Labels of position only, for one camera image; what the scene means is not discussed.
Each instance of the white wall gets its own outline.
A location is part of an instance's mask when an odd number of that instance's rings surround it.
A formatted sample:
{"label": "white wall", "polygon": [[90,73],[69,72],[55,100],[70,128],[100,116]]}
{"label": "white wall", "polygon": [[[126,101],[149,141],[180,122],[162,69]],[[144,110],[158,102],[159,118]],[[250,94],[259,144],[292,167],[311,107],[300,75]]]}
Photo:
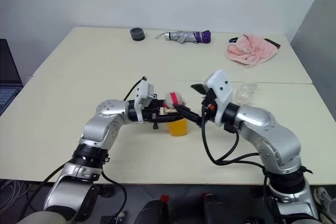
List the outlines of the white wall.
{"label": "white wall", "polygon": [[284,33],[291,40],[313,0],[0,0],[25,81],[73,26]]}

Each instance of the black cable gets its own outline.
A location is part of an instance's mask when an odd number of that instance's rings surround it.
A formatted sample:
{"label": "black cable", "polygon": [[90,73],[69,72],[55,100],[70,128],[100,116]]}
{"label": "black cable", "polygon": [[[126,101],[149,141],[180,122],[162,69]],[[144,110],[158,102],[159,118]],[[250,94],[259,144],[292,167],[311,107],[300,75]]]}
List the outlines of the black cable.
{"label": "black cable", "polygon": [[112,184],[119,186],[120,189],[123,191],[124,193],[124,200],[122,202],[121,207],[119,208],[119,210],[115,213],[115,217],[117,218],[118,215],[121,213],[121,211],[124,209],[124,206],[126,204],[127,201],[127,192],[124,186],[122,186],[121,184],[119,184],[118,182],[111,180],[108,176],[105,175],[104,171],[101,172],[101,175],[103,176],[104,179],[106,179],[108,182],[111,182]]}
{"label": "black cable", "polygon": [[[256,163],[256,162],[252,162],[252,161],[241,161],[241,159],[244,159],[246,157],[252,157],[252,156],[259,156],[259,153],[249,153],[249,154],[245,154],[245,155],[242,155],[240,157],[237,157],[233,160],[228,160],[228,161],[224,161],[222,160],[222,157],[215,160],[211,153],[210,153],[210,150],[209,150],[209,147],[208,147],[208,144],[206,142],[206,136],[205,136],[205,105],[202,105],[202,140],[203,140],[203,144],[204,144],[204,148],[205,148],[205,151],[206,151],[206,154],[208,155],[208,157],[210,158],[210,160],[212,161],[212,163],[214,163],[215,165],[220,165],[220,166],[223,166],[223,165],[229,165],[229,164],[233,164],[233,163],[238,163],[238,164],[249,164],[249,165],[256,165],[260,168],[263,168],[262,165]],[[230,151],[228,153],[232,153],[235,149],[235,147],[237,146],[238,144],[238,141],[239,141],[239,137],[236,138],[236,142],[234,144],[234,146],[230,149]]]}
{"label": "black cable", "polygon": [[267,190],[267,174],[265,174],[265,178],[264,178],[264,185],[263,185],[263,195],[264,195],[264,201],[265,201],[265,205],[267,207],[267,210],[276,218],[279,218],[279,219],[293,219],[293,218],[299,218],[299,219],[312,219],[312,220],[316,220],[316,221],[319,221],[318,219],[314,218],[313,216],[310,216],[308,214],[290,214],[290,215],[282,215],[282,214],[278,214],[277,212],[274,212],[274,210],[272,209],[272,206],[270,205],[270,202],[268,200],[268,197],[267,197],[267,193],[266,193],[266,190]]}
{"label": "black cable", "polygon": [[147,80],[146,76],[143,76],[139,81],[137,81],[133,87],[131,88],[131,90],[127,93],[127,95],[124,98],[124,101],[127,100],[128,96],[132,93],[133,89],[135,89],[135,87],[142,81],[142,80]]}
{"label": "black cable", "polygon": [[29,204],[31,203],[31,201],[35,198],[35,196],[38,194],[38,192],[42,189],[42,187],[44,187],[48,181],[56,174],[58,173],[62,168],[64,167],[64,164],[62,164],[60,167],[58,167],[56,170],[54,170],[48,177],[46,177],[45,180],[43,180],[38,187],[35,189],[35,191],[33,192],[33,194],[29,197],[29,199],[27,200],[27,202],[25,203],[20,216],[19,216],[19,221],[22,220],[26,214],[26,211],[28,209]]}
{"label": "black cable", "polygon": [[220,157],[216,161],[222,161],[222,160],[226,159],[229,155],[231,155],[231,153],[236,149],[238,143],[239,143],[239,133],[236,132],[236,141],[235,141],[234,145],[232,146],[232,148],[225,155],[223,155],[222,157]]}
{"label": "black cable", "polygon": [[[28,188],[29,188],[29,187],[28,187],[28,184],[29,184],[29,183],[26,183],[26,191],[27,191],[27,193],[26,193],[26,199],[27,199],[27,201],[28,201],[28,196],[29,196],[28,193],[30,192],[30,189],[28,190]],[[38,211],[31,205],[31,203],[29,203],[28,205],[29,205],[29,207],[30,207],[34,212],[38,212]]]}

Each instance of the pink towel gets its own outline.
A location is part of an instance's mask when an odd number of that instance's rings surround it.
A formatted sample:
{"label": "pink towel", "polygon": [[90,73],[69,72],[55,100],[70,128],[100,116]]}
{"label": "pink towel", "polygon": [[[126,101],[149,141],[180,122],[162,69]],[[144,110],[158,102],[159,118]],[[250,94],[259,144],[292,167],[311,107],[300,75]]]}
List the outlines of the pink towel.
{"label": "pink towel", "polygon": [[243,34],[237,42],[229,43],[226,56],[246,64],[247,68],[269,60],[276,52],[277,47],[254,34]]}

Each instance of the white table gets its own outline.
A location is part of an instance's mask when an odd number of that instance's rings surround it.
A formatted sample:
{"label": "white table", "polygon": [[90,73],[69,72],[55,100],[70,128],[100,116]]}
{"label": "white table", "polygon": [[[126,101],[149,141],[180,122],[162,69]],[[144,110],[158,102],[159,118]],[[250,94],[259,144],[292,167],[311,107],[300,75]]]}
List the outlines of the white table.
{"label": "white table", "polygon": [[[161,32],[146,30],[144,41],[133,41],[128,29],[74,28],[0,117],[0,177],[43,180],[71,158],[96,106],[105,99],[122,99],[144,74],[159,98],[178,91],[199,112],[202,98],[190,85],[224,68],[235,87],[242,81],[258,82],[252,105],[268,109],[297,134],[303,164],[315,172],[307,174],[309,182],[336,184],[331,172],[335,121],[285,36],[266,36],[281,44],[279,52],[246,69],[224,55],[227,41],[237,34],[212,33],[211,44],[180,45],[155,40]],[[190,123],[189,131],[187,136],[171,137],[165,124],[157,131],[151,124],[123,126],[104,170],[121,183],[262,183],[257,167],[213,165],[200,129]],[[213,124],[207,125],[207,137],[215,156],[234,141]],[[241,140],[235,155],[254,151]]]}
{"label": "white table", "polygon": [[[196,112],[201,96],[190,88],[192,81],[149,79],[162,98],[167,91],[180,92]],[[108,98],[122,99],[131,80],[77,76],[71,81],[32,78],[0,117],[0,174],[2,178],[43,180],[71,158],[83,126],[96,106]],[[336,184],[333,171],[336,124],[311,84],[259,83],[253,106],[271,111],[277,121],[292,129],[302,144],[302,162],[314,175],[311,184]],[[200,129],[190,123],[187,136],[171,137],[164,124],[123,126],[104,166],[120,183],[261,184],[257,167],[213,165],[205,154]],[[226,152],[234,135],[207,124],[207,138],[215,156]],[[255,152],[242,139],[235,155]],[[259,157],[250,160],[259,161]]]}
{"label": "white table", "polygon": [[284,35],[265,37],[281,44],[277,54],[251,69],[225,56],[228,40],[236,33],[212,33],[210,44],[179,44],[155,39],[162,30],[145,30],[145,40],[133,41],[129,29],[76,27],[52,52],[34,77],[71,81],[79,75],[115,79],[204,81],[219,68],[231,81],[311,83]]}

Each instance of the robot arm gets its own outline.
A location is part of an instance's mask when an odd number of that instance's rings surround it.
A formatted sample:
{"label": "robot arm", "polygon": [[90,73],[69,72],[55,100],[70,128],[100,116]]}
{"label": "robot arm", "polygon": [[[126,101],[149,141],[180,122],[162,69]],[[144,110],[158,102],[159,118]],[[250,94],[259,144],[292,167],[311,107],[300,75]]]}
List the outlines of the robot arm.
{"label": "robot arm", "polygon": [[[308,182],[301,166],[300,142],[287,128],[278,124],[267,110],[232,101],[232,87],[224,70],[217,70],[203,84],[192,87],[205,95],[205,118],[229,132],[238,131],[258,151],[279,215],[307,214],[318,218]],[[201,126],[201,117],[182,105],[175,108]]]}
{"label": "robot arm", "polygon": [[77,222],[88,219],[99,195],[94,184],[102,173],[103,165],[109,161],[108,150],[124,124],[172,122],[183,117],[178,113],[161,115],[164,100],[158,100],[153,85],[142,80],[136,91],[135,100],[106,100],[97,106],[96,114],[85,125],[79,145],[67,162],[54,186],[50,190],[44,211],[28,216],[19,223]]}

